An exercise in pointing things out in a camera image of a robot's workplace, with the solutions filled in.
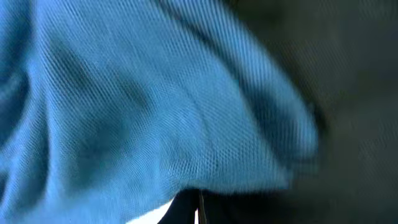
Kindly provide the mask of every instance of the blue fabric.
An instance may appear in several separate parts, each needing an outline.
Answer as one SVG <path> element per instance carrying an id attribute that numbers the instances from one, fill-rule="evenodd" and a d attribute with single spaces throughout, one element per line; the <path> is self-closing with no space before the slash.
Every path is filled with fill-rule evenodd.
<path id="1" fill-rule="evenodd" d="M 0 223 L 286 188 L 317 133 L 221 1 L 0 1 Z"/>

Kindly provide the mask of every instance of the blue garment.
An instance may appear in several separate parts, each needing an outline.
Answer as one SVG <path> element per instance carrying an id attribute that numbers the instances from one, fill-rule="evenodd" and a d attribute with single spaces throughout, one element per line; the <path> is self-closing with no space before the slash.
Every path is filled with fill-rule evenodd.
<path id="1" fill-rule="evenodd" d="M 0 2 L 0 223 L 122 223 L 286 188 L 317 134 L 218 0 Z"/>

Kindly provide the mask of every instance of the knit fabric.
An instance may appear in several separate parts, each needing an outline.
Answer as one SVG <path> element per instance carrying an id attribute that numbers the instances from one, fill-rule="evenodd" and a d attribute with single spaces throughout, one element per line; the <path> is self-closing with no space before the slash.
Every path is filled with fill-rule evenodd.
<path id="1" fill-rule="evenodd" d="M 223 2 L 0 1 L 0 223 L 286 188 L 312 117 Z"/>

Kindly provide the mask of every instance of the ribbed fabric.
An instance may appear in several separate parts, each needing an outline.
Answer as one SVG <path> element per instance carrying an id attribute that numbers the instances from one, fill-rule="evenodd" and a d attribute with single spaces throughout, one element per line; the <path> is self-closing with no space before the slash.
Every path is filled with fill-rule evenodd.
<path id="1" fill-rule="evenodd" d="M 288 187 L 311 116 L 217 0 L 0 2 L 0 223 Z"/>

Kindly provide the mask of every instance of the blue cloth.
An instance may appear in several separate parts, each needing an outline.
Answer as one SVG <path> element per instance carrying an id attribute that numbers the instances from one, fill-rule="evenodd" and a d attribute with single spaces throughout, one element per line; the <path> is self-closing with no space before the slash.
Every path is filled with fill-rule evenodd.
<path id="1" fill-rule="evenodd" d="M 218 0 L 0 1 L 0 223 L 289 186 L 312 117 Z"/>

